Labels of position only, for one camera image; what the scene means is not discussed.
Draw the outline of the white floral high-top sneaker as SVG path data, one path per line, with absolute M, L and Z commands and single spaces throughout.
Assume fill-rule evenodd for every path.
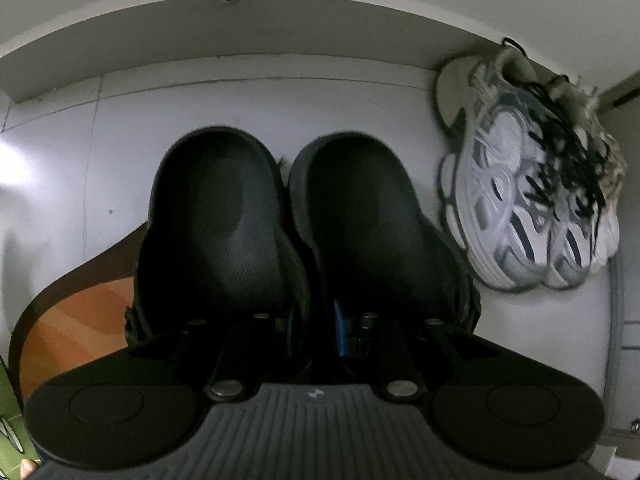
M 627 173 L 627 163 L 617 140 L 600 123 L 600 104 L 596 92 L 587 92 L 568 78 L 561 80 L 556 97 L 562 102 L 574 125 L 574 130 L 587 143 L 591 159 L 597 168 L 598 183 L 603 197 L 602 214 L 616 208 Z

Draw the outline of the grey blue running shoe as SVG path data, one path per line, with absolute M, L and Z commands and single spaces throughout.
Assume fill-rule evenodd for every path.
M 439 169 L 448 231 L 484 285 L 525 292 L 549 264 L 565 126 L 524 49 L 502 40 L 491 56 L 462 56 L 435 84 L 454 141 Z

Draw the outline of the green cartoon cloth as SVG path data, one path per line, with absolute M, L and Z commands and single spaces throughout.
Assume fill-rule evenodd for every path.
M 1 478 L 19 479 L 23 460 L 31 460 L 36 465 L 40 465 L 41 460 L 27 434 L 21 405 L 4 362 L 0 365 L 0 413 Z

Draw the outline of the orange round floor mat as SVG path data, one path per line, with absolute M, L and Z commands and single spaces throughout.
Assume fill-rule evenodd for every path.
M 126 346 L 125 310 L 134 302 L 142 224 L 63 275 L 27 306 L 12 333 L 9 376 L 26 401 L 47 380 Z

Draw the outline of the black clog one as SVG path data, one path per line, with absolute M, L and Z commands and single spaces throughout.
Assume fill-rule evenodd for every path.
M 457 246 L 423 213 L 396 154 L 374 136 L 320 136 L 288 176 L 293 222 L 311 256 L 346 356 L 413 342 L 431 330 L 470 334 L 482 304 Z
M 226 126 L 179 139 L 154 178 L 128 342 L 185 336 L 281 352 L 308 300 L 280 169 L 265 145 Z

